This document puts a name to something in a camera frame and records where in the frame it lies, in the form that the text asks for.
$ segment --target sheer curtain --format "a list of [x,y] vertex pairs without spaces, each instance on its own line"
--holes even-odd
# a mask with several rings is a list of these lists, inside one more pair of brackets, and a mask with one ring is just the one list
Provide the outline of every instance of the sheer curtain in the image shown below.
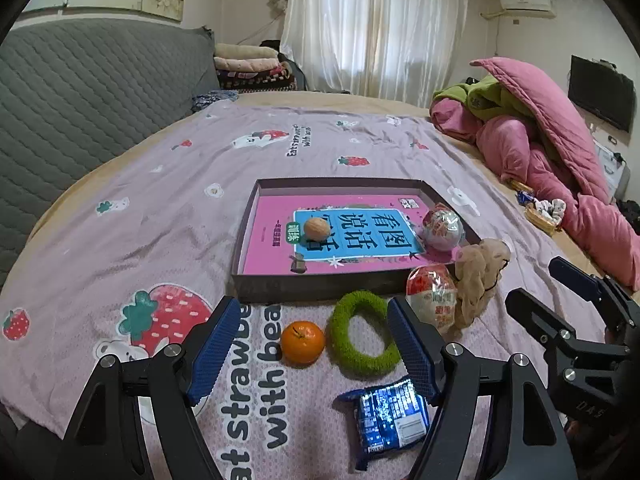
[[421,107],[444,86],[468,0],[289,0],[281,50],[311,90]]

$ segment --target robotic hand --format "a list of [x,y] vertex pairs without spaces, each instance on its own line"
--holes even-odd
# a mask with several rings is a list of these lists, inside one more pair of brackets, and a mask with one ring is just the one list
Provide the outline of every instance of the robotic hand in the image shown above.
[[[526,355],[516,353],[506,362],[476,357],[459,343],[446,344],[435,327],[417,319],[404,297],[390,300],[387,322],[414,387],[438,407],[409,480],[458,477],[479,396],[492,400],[476,480],[577,479],[574,458],[580,471],[596,460],[595,466],[604,464],[611,472],[590,478],[625,478],[636,450],[613,446],[612,457],[608,439],[620,442],[622,434],[638,442],[633,399],[640,374],[633,357],[640,351],[640,309],[610,278],[588,276],[561,258],[549,269],[593,301],[620,344],[576,339],[573,327],[545,305],[522,289],[511,291],[508,313],[545,347],[548,390]],[[225,296],[182,345],[127,363],[102,357],[69,422],[54,478],[81,480],[90,471],[95,480],[152,480],[137,399],[146,396],[172,478],[222,480],[191,406],[212,390],[239,323],[238,301]],[[556,409],[585,424],[579,438],[572,437],[573,449]],[[577,454],[585,449],[595,452]]]

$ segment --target black television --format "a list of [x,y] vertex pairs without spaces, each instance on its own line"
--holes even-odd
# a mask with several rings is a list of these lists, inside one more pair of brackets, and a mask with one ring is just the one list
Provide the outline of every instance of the black television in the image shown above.
[[571,56],[569,99],[616,128],[631,131],[636,109],[634,82],[615,69]]

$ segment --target green fuzzy ring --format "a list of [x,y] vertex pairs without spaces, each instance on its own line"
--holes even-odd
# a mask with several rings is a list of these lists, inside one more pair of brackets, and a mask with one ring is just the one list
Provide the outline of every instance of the green fuzzy ring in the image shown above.
[[349,320],[362,309],[373,314],[386,326],[386,301],[368,290],[356,290],[342,297],[329,319],[329,333],[334,354],[340,365],[361,376],[383,376],[400,362],[400,352],[391,343],[378,357],[358,352],[349,340]]

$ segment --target round brown ball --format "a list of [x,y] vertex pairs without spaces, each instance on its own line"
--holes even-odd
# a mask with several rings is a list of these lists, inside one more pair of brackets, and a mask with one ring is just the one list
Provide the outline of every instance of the round brown ball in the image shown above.
[[329,222],[324,218],[314,216],[302,226],[306,238],[315,242],[324,242],[331,234]]

